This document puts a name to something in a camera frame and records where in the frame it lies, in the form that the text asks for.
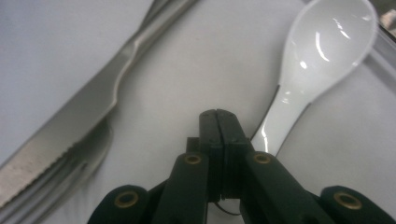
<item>white table surface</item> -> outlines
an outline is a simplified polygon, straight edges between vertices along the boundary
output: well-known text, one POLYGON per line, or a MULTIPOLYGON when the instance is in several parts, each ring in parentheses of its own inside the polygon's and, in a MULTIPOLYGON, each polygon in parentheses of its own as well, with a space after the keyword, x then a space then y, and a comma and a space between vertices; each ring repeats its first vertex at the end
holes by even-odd
MULTIPOLYGON (((93 77, 137 29, 150 1, 0 2, 0 163, 93 77)), ((299 0, 202 0, 139 62, 110 114, 114 142, 89 183, 46 223, 85 223, 112 189, 170 175, 198 116, 222 108, 247 136, 276 90, 299 0)), ((344 185, 396 217, 396 91, 370 58, 317 99, 279 158, 316 194, 344 185)), ((236 211, 237 203, 230 202, 236 211)), ((208 223, 243 223, 209 206, 208 223)))

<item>white spoon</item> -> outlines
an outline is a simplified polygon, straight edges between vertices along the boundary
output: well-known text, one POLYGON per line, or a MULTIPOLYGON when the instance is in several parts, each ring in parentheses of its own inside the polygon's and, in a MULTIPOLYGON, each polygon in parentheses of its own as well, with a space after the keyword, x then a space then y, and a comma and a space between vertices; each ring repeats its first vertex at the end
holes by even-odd
POLYGON ((371 50, 377 18, 366 0, 316 0, 287 38, 279 88, 251 143, 276 155, 305 108, 346 77, 371 50))

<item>wire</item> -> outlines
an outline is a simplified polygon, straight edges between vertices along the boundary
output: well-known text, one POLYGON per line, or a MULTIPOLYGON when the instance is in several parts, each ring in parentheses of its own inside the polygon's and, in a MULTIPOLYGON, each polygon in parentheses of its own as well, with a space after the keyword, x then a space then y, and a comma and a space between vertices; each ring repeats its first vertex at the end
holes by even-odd
POLYGON ((241 216, 240 213, 239 213, 239 214, 238 214, 238 213, 232 213, 232 212, 229 212, 229 211, 225 210, 225 209, 222 208, 218 203, 215 203, 215 206, 216 206, 219 210, 221 210, 221 212, 226 213, 226 214, 228 214, 228 215, 235 216, 235 217, 241 216))

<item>spoon handle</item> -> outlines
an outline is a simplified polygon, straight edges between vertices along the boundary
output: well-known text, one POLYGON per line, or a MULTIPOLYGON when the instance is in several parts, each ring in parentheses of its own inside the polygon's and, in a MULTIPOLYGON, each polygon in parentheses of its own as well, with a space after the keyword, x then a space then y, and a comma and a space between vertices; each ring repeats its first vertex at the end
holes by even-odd
POLYGON ((276 156, 294 123, 309 104, 301 94, 279 88, 264 121, 251 139, 253 147, 276 156))

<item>serrated knife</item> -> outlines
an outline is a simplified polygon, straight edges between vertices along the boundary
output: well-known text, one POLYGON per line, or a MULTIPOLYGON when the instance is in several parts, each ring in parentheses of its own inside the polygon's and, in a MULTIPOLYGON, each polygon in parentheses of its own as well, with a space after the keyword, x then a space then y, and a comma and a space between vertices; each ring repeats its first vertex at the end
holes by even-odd
POLYGON ((197 0, 170 0, 113 59, 0 168, 0 208, 44 173, 117 103, 122 77, 153 42, 197 0))

